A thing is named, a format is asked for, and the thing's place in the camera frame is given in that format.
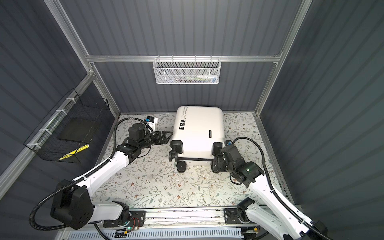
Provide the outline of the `white hard-shell suitcase black lining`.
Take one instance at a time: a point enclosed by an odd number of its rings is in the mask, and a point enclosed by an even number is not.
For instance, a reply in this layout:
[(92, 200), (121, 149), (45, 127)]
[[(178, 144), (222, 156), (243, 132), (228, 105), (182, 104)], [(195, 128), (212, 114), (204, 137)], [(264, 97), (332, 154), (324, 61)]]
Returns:
[(221, 149), (228, 143), (223, 111), (217, 107), (181, 106), (177, 110), (170, 140), (169, 161), (183, 173), (188, 165), (210, 166), (214, 173), (225, 172)]

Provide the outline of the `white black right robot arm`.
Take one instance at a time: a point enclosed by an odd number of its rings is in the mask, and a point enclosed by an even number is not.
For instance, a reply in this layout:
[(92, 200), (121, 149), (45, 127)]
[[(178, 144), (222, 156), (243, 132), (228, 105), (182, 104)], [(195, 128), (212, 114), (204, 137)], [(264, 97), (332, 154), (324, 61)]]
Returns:
[(245, 162), (234, 145), (224, 147), (222, 155), (230, 177), (255, 193), (273, 212), (263, 210), (250, 198), (237, 206), (242, 222), (260, 225), (278, 240), (328, 240), (328, 230), (321, 222), (313, 222), (272, 185), (269, 174), (254, 162)]

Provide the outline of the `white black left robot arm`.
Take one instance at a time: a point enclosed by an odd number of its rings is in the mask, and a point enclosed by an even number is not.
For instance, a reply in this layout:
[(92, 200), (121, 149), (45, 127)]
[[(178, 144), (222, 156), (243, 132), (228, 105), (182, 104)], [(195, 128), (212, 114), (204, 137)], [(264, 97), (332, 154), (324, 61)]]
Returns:
[(74, 179), (74, 185), (69, 181), (60, 182), (59, 192), (53, 197), (51, 217), (75, 230), (101, 221), (118, 221), (122, 227), (129, 225), (132, 215), (128, 205), (119, 201), (94, 204), (92, 197), (108, 179), (141, 156), (143, 149), (169, 142), (173, 133), (153, 131), (153, 126), (133, 124), (128, 137), (114, 148), (109, 158)]

